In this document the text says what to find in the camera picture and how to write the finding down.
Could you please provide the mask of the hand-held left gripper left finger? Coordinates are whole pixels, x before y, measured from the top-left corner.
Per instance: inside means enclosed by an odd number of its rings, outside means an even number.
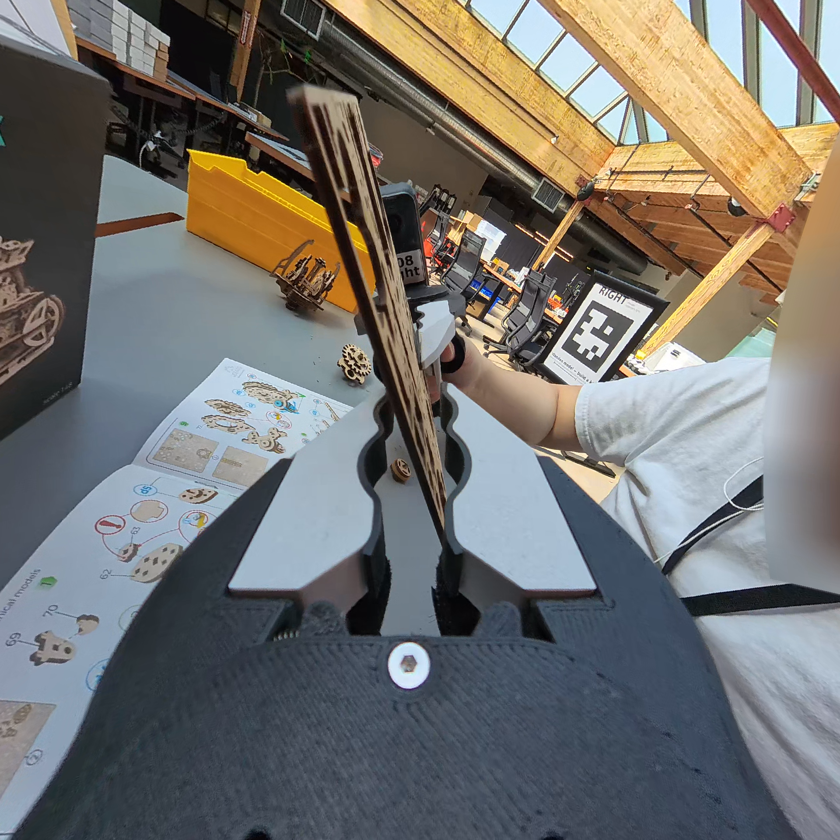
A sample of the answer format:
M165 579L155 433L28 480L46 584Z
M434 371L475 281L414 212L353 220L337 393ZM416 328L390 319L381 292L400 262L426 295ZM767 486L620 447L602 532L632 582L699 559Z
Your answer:
M375 484L393 428L373 392L290 461L228 585L232 595L300 609L330 602L352 621L381 621L392 573Z

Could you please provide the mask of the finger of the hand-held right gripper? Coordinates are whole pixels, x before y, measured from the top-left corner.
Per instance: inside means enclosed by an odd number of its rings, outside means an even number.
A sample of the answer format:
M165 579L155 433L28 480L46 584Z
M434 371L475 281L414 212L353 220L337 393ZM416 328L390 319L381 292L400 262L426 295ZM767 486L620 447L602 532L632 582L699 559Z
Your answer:
M430 301L416 308L419 366L425 370L439 360L455 336L455 318L446 301Z

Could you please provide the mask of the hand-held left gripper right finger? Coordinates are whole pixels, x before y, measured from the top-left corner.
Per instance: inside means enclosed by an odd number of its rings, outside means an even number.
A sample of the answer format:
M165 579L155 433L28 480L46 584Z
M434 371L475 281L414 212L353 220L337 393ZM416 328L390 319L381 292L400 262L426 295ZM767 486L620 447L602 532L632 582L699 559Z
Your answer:
M484 610L498 602L587 597L592 573L532 448L453 385L442 386L443 596Z

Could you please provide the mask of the wooden laser-cut parts sheet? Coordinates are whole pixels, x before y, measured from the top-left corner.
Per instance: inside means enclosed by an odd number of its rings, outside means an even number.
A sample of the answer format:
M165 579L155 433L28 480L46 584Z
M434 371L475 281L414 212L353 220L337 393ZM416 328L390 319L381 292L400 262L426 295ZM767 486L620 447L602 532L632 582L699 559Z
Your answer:
M309 85L293 88L288 101L381 381L443 542L446 490L432 403L358 101Z

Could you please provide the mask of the person's right forearm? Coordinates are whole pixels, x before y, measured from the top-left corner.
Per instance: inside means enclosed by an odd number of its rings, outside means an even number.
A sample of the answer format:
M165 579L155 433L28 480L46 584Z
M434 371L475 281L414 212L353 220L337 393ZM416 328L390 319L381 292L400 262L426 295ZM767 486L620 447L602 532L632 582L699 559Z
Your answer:
M557 385L532 374L504 370L480 355L469 397L532 446L582 452L575 409L582 387Z

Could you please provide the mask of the partly assembled wooden model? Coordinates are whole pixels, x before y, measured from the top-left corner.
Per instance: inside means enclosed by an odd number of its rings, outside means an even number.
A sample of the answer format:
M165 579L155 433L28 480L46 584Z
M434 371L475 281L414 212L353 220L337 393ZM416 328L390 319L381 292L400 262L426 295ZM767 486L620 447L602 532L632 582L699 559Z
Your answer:
M302 242L269 273L284 297L286 308L293 312L322 310L322 303L341 271L340 262L329 269L325 259L314 257L312 246L313 239Z

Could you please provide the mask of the black model kit box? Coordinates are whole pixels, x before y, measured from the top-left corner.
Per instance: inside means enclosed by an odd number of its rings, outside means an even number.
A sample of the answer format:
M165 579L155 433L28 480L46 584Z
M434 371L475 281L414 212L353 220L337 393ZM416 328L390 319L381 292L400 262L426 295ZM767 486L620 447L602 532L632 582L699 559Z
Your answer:
M2 36L1 435L81 381L109 83Z

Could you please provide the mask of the person's right hand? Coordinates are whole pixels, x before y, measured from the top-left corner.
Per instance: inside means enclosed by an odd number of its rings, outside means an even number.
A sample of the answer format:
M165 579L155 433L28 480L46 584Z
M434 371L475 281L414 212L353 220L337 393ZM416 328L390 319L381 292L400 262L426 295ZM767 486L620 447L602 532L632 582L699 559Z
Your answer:
M440 385L444 382L456 386L463 393L472 394L489 366L490 360L479 352L475 344L457 333L444 347L432 373L426 376L432 404L439 401Z

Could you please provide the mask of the black office chair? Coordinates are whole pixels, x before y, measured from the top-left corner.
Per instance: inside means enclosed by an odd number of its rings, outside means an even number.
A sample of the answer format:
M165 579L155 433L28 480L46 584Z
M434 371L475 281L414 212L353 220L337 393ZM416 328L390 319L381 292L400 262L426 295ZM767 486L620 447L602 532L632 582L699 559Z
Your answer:
M493 342L483 337L484 357L506 353L515 370L531 368L543 351L535 341L541 332L544 312L557 280L546 274L529 269L524 278L519 301L509 313L507 332L502 342Z
M486 241L477 233L466 229L461 236L456 258L444 277L446 287L457 292L459 294L458 302L464 305L460 326L467 336L471 335L471 327L466 317L468 289L476 274L481 270L481 254Z

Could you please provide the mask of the wooden gear assembly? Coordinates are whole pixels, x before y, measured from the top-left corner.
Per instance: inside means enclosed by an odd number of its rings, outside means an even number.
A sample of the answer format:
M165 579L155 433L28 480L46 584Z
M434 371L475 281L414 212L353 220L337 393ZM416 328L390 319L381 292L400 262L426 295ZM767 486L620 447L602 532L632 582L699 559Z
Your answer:
M344 378L355 385L363 385L373 370L367 353L352 343L347 343L342 347L337 365Z

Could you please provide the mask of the yellow plastic bin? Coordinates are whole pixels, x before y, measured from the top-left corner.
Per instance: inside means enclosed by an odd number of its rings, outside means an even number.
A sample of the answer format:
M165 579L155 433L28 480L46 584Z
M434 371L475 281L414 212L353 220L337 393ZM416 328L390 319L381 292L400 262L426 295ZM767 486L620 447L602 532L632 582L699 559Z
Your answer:
M292 266L306 255L326 270L340 261L323 206L236 157L190 150L185 226L267 272L308 240Z

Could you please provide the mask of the white instruction booklet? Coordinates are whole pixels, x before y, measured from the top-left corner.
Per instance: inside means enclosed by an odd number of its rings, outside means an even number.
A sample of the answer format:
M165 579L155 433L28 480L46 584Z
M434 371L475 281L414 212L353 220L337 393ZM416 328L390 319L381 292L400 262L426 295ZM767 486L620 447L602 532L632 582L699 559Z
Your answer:
M64 759L114 649L173 563L279 459L350 410L223 360L5 585L2 838Z

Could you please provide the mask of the black framed tag sign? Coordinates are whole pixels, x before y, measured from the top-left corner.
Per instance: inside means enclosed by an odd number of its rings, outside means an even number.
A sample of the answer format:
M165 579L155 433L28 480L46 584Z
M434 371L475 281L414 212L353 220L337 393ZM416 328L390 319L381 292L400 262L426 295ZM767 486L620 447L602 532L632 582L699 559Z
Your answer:
M594 271L532 368L550 382L608 382L667 309L666 299Z

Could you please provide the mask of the stack of white boxes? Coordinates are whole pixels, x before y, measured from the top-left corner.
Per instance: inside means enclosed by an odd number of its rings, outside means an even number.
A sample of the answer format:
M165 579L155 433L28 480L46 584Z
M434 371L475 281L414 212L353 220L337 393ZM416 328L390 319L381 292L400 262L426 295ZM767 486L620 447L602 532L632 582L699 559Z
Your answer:
M145 76L168 80L168 34L120 1L68 1L67 6L77 37Z

